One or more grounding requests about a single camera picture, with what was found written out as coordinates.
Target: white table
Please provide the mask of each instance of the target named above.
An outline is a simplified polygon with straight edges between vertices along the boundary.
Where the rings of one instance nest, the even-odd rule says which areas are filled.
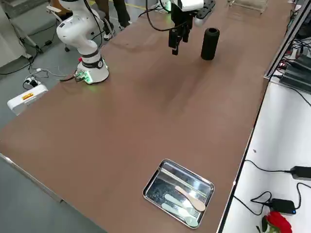
[[[311,102],[309,94],[303,95]],[[311,107],[298,93],[276,83],[269,84],[246,159],[270,170],[311,166]],[[234,195],[256,213],[260,212],[261,205],[250,200],[264,191],[270,191],[273,198],[292,200],[297,206],[298,182],[290,174],[263,172],[245,162]],[[299,189],[301,207],[295,216],[286,218],[294,233],[309,233],[311,189],[302,185]],[[267,212],[269,209],[265,207],[263,213]],[[262,216],[253,215],[233,199],[223,232],[257,232],[256,225],[260,226]]]

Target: brown table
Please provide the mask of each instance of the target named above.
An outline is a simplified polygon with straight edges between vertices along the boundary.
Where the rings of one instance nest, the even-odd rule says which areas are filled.
[[[107,81],[58,84],[1,131],[0,152],[109,233],[190,232],[142,197],[172,159],[215,184],[196,230],[214,233],[290,9],[273,0],[260,16],[218,0],[205,25],[221,32],[210,62],[200,58],[204,28],[173,56],[168,34],[141,18],[103,48]],[[152,21],[170,25],[165,15]]]

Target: stainless steel tray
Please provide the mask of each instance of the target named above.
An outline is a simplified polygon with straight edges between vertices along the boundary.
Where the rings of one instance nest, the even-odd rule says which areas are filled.
[[[148,201],[159,207],[161,210],[176,218],[178,221],[182,222],[189,228],[198,228],[207,208],[203,212],[200,212],[199,215],[197,213],[196,216],[194,216],[198,222],[198,225],[196,227],[192,227],[186,223],[185,217],[172,214],[171,212],[168,212],[161,207],[163,203],[166,203],[180,213],[184,212],[182,209],[186,209],[188,212],[193,211],[191,210],[193,208],[191,203],[185,196],[175,190],[175,186],[180,186],[191,196],[203,202],[207,207],[215,189],[214,185],[210,181],[202,178],[192,171],[189,171],[177,163],[169,159],[165,159],[161,162],[143,190],[143,196]],[[165,198],[166,194],[169,194],[180,201],[184,208],[168,201]]]

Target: black foam cylinder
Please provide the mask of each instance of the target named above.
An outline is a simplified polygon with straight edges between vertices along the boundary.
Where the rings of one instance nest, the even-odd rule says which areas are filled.
[[[204,33],[201,57],[204,60],[213,60],[217,48],[219,30],[217,28],[207,28]]]

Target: red object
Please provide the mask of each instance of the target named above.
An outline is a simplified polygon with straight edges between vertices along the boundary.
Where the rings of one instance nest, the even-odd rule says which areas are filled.
[[[292,233],[292,226],[279,212],[271,211],[266,219],[271,225],[277,227],[281,233]]]

